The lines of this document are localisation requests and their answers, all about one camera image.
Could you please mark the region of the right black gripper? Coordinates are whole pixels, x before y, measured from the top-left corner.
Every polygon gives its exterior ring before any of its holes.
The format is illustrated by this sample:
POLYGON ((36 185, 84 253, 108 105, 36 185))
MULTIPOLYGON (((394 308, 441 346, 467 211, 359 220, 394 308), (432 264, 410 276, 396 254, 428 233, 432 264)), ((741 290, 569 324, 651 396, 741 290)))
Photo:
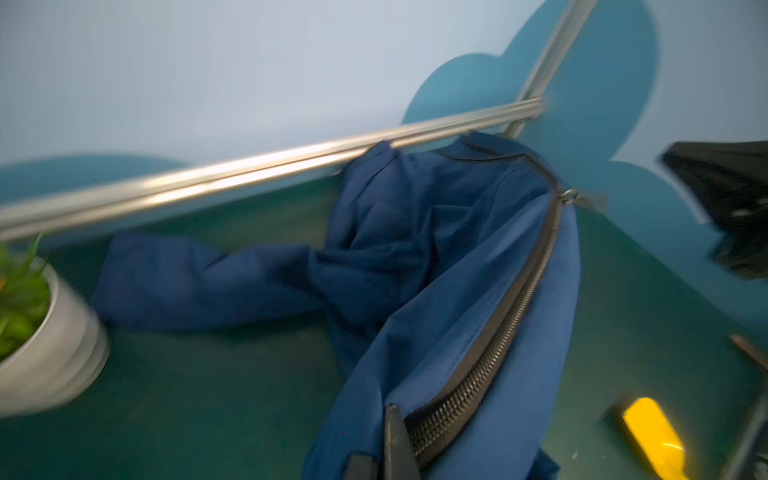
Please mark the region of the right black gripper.
POLYGON ((710 260, 744 280, 765 280, 767 143, 676 142, 661 163, 722 233, 710 260))

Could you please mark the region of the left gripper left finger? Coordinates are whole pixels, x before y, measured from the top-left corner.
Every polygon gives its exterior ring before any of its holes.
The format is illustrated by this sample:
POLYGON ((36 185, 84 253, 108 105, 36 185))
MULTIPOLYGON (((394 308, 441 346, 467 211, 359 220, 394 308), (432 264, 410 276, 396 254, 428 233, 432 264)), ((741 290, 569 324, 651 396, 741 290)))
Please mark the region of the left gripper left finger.
POLYGON ((353 453, 349 456, 343 480, 378 480, 379 465, 373 456, 353 453))

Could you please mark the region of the navy blue zip jacket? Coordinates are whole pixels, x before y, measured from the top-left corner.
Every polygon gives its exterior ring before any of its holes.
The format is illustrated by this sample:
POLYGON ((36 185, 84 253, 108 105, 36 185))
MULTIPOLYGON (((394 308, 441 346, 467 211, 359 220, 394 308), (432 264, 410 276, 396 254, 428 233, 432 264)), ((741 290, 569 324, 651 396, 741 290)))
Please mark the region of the navy blue zip jacket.
POLYGON ((202 331, 323 311, 346 381, 302 469, 383 466, 388 405, 421 477, 553 479, 541 447, 574 323, 575 209, 543 159, 473 132, 439 153, 382 142, 344 170, 322 248, 223 253, 115 235, 91 304, 107 324, 202 331))

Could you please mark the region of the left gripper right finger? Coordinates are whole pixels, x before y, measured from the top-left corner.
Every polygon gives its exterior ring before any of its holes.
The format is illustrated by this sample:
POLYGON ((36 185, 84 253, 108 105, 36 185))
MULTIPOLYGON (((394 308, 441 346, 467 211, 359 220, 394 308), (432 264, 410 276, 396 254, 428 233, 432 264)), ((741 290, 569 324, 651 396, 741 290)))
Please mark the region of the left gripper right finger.
POLYGON ((421 480, 415 452, 399 407, 387 406, 383 428, 384 480, 421 480))

